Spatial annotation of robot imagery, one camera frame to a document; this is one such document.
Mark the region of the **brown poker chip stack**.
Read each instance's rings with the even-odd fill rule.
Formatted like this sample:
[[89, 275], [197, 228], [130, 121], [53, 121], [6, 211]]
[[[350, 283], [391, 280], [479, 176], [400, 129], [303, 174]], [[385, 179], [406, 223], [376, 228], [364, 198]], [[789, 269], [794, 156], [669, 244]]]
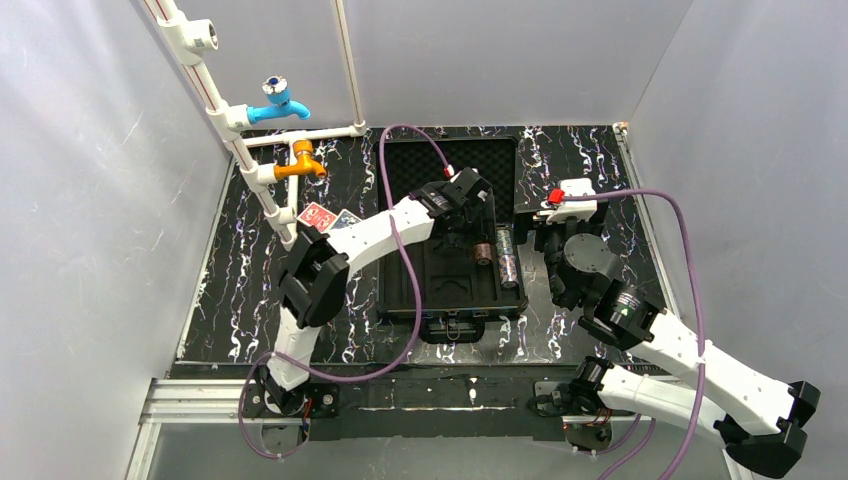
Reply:
[[489, 242], [479, 242], [472, 246], [472, 256], [476, 265], [490, 266], [494, 260], [493, 246]]

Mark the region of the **blue orange poker chip stack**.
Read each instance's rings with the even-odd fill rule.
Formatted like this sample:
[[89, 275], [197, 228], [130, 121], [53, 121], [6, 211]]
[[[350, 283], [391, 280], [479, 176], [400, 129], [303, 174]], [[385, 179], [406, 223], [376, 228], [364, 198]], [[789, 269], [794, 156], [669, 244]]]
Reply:
[[506, 254], [498, 258], [501, 286], [504, 289], [516, 288], [520, 280], [520, 270], [518, 268], [515, 255]]

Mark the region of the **blue yellow poker chip stack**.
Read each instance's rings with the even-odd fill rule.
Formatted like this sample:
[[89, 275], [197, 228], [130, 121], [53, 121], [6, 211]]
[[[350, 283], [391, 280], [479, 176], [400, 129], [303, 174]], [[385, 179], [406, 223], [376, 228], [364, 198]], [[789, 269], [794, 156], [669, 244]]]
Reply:
[[514, 256], [513, 235], [508, 228], [498, 228], [495, 232], [495, 245], [499, 257]]

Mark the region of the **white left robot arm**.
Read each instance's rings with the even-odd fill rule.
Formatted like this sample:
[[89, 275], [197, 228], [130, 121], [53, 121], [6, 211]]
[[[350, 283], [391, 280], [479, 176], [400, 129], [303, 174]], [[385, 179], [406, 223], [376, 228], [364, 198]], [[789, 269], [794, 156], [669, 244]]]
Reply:
[[278, 282], [279, 328], [264, 358], [274, 384], [289, 393], [311, 376], [326, 376], [309, 362], [321, 328], [345, 305], [347, 283], [355, 273], [393, 252], [407, 259], [407, 246], [434, 236], [474, 232], [493, 206], [491, 184], [465, 168], [352, 226], [328, 233], [303, 227]]

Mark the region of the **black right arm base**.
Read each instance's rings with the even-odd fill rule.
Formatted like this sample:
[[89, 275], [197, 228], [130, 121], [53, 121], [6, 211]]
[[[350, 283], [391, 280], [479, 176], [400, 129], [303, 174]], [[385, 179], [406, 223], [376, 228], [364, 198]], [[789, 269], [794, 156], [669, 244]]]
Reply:
[[576, 377], [568, 382], [542, 382], [528, 401], [527, 408], [541, 418], [585, 416], [588, 420], [565, 423], [566, 440], [579, 452], [599, 454], [612, 444], [610, 420], [613, 410], [600, 398], [603, 376], [614, 364], [606, 359], [586, 357]]

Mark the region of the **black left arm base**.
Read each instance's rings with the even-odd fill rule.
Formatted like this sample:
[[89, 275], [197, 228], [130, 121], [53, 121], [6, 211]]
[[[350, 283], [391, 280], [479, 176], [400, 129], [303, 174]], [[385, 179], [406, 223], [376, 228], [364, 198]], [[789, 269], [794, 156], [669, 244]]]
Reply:
[[[239, 394], [236, 414], [248, 447], [261, 457], [282, 460], [308, 441], [313, 420], [338, 416], [340, 400], [341, 389], [337, 384], [307, 380], [292, 390], [285, 390], [272, 379], [266, 365], [255, 365]], [[247, 432], [247, 423], [253, 420], [274, 420], [271, 429], [293, 427], [295, 446], [288, 451], [283, 451], [281, 446], [259, 446]]]

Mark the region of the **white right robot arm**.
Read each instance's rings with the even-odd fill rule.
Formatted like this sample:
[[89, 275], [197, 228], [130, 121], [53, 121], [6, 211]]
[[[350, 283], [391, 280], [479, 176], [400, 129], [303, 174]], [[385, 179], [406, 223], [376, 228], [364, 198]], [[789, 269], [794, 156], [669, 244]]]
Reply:
[[535, 397], [539, 415], [641, 414], [712, 440], [736, 463], [772, 479], [798, 463], [805, 424], [820, 400], [816, 387], [756, 372], [627, 282], [621, 258], [602, 239], [600, 214], [528, 212], [514, 231], [518, 243], [532, 240], [543, 255], [554, 305], [579, 309], [578, 323], [592, 337], [673, 377], [660, 382], [588, 357], [573, 380]]

